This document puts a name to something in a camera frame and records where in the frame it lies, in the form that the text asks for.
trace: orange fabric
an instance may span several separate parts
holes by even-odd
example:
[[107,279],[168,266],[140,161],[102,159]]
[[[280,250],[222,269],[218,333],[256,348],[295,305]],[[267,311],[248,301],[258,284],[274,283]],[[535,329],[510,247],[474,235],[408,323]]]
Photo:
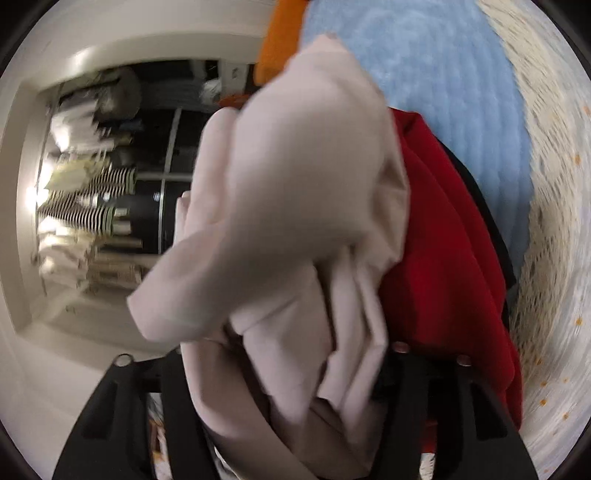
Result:
[[255,84],[262,86],[283,71],[296,53],[308,0],[277,0],[267,36],[255,66]]

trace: red cloth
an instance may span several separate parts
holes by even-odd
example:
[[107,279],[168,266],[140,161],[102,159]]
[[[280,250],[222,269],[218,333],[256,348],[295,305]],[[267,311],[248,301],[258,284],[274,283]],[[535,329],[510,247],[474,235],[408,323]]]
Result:
[[[404,257],[379,297],[391,341],[468,355],[521,425],[519,357],[501,321],[505,280],[484,220],[445,151],[417,113],[392,110],[410,184]],[[434,442],[434,431],[428,433]]]

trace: blue towel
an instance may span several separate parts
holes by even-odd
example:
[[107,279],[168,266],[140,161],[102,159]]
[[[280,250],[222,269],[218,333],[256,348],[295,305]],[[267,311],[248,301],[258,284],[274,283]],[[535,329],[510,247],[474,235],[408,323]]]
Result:
[[389,106],[420,113],[466,165],[519,279],[531,142],[513,67],[476,0],[312,0],[301,42],[326,32],[353,52]]

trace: closet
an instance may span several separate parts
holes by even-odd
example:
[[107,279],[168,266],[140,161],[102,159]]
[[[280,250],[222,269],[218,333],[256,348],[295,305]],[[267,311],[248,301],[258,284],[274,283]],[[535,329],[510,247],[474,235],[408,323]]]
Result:
[[205,123],[256,90],[252,74],[251,64],[152,61],[52,90],[27,192],[41,286],[29,292],[34,321],[126,348],[170,348],[141,337],[125,297],[172,245]]

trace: black and white striped clothing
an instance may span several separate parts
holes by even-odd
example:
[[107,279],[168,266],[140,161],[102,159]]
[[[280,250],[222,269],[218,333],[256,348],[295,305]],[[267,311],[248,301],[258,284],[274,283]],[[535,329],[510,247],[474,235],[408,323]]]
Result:
[[83,207],[76,203],[62,202],[43,204],[39,208],[39,213],[95,235],[112,235],[114,207]]
[[41,215],[56,218],[66,225],[95,235],[112,235],[115,207],[92,205],[95,195],[111,199],[135,191],[134,168],[109,168],[76,192],[50,192],[47,201],[38,208]]

